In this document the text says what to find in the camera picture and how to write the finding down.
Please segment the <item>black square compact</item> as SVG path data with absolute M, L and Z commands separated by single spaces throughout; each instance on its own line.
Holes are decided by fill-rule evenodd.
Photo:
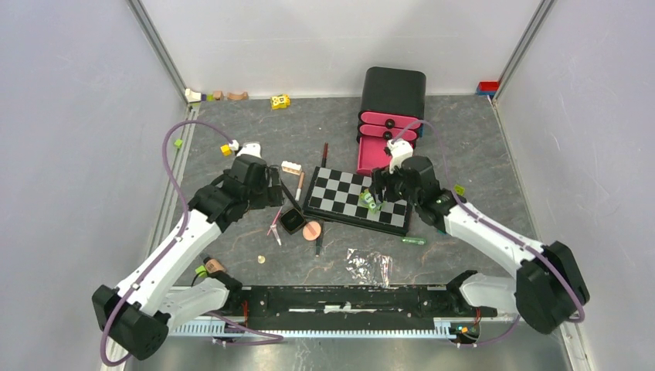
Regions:
M 307 223 L 304 214 L 295 207 L 282 212 L 278 222 L 290 235 L 302 230 Z

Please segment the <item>foundation bottle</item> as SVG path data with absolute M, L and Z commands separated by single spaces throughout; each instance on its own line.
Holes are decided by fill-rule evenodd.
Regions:
M 207 272 L 207 275 L 215 274 L 218 272 L 225 272 L 225 267 L 214 257 L 211 257 L 207 254 L 201 256 L 203 267 Z

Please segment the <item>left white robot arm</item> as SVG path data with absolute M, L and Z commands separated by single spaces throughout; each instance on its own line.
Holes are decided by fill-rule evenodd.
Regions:
M 282 190 L 279 172 L 263 160 L 260 143 L 244 144 L 231 168 L 195 193 L 178 224 L 135 271 L 115 287 L 101 285 L 92 294 L 103 333 L 104 364 L 122 363 L 108 358 L 108 340 L 135 359 L 145 360 L 180 325 L 218 309 L 224 315 L 237 313 L 243 304 L 242 293 L 219 280 L 217 274 L 177 294 L 170 290 L 189 264 L 230 225 L 250 210 L 281 205 Z

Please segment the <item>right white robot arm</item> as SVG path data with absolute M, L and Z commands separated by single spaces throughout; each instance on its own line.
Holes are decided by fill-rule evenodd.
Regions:
M 403 200 L 441 233 L 462 240 L 495 261 L 509 278 L 472 274 L 446 294 L 446 306 L 466 315 L 485 306 L 514 312 L 534 330 L 550 334 L 564 322 L 585 320 L 590 294 L 572 250 L 555 241 L 525 237 L 485 216 L 452 189 L 442 187 L 433 163 L 414 155 L 410 143 L 391 139 L 390 163 L 372 171 L 377 200 Z

